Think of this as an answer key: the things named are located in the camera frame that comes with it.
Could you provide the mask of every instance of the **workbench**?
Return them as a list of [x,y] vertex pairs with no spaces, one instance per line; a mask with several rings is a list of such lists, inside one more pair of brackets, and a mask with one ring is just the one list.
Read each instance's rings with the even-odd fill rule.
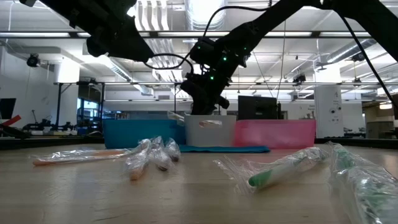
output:
[[[398,151],[347,148],[398,176]],[[104,146],[0,151],[1,223],[350,223],[328,184],[328,164],[247,196],[213,162],[224,154],[185,153],[174,170],[151,164],[135,182],[124,173],[125,158],[46,167],[28,158],[74,149]],[[228,156],[272,162],[293,152]]]

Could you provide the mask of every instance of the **red object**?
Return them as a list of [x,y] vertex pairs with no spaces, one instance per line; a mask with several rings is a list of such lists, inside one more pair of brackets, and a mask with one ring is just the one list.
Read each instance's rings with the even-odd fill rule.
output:
[[17,123],[20,119],[22,119],[21,116],[17,115],[15,117],[9,119],[8,121],[3,122],[2,125],[10,126],[10,125]]
[[242,120],[235,125],[234,146],[304,149],[315,141],[317,122],[308,120]]

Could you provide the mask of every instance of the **security camera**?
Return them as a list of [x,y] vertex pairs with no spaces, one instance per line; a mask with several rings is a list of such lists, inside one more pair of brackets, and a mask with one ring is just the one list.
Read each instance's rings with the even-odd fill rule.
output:
[[40,66],[40,60],[38,54],[31,54],[26,61],[27,66],[32,68],[37,68]]

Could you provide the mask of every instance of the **computer monitor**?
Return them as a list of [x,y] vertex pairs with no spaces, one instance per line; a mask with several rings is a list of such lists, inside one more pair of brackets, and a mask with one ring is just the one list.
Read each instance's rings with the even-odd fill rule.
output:
[[278,119],[276,98],[238,96],[238,120]]
[[14,111],[16,98],[0,99],[0,117],[1,119],[11,119]]

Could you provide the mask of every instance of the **wooden table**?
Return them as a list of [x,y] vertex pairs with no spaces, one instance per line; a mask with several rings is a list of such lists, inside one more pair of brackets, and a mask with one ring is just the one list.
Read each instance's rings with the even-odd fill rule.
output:
[[[0,152],[0,223],[349,223],[327,184],[328,164],[248,197],[213,162],[223,154],[183,154],[173,172],[150,165],[130,182],[124,159],[33,167],[28,155],[103,145]],[[398,175],[398,151],[349,147]],[[292,151],[229,154],[272,162]]]

